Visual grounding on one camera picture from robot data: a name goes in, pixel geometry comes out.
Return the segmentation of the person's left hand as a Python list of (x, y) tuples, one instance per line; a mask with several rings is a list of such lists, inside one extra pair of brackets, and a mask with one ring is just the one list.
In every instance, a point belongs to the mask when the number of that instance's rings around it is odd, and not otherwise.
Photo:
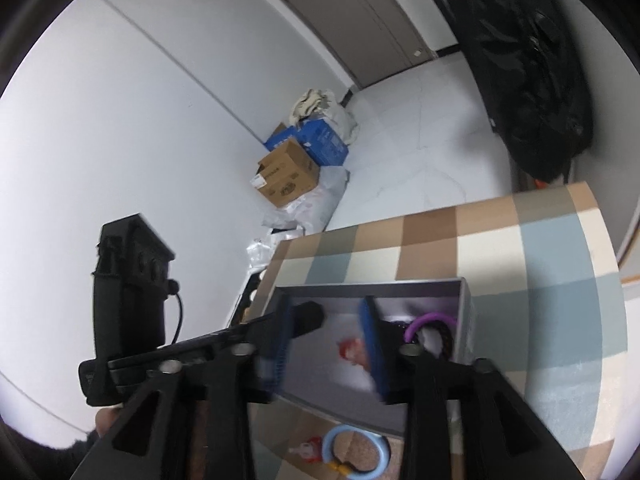
[(114, 422), (116, 422), (121, 412), (121, 405), (100, 408), (99, 411), (96, 412), (96, 433), (100, 438), (107, 434), (107, 431), (114, 425)]

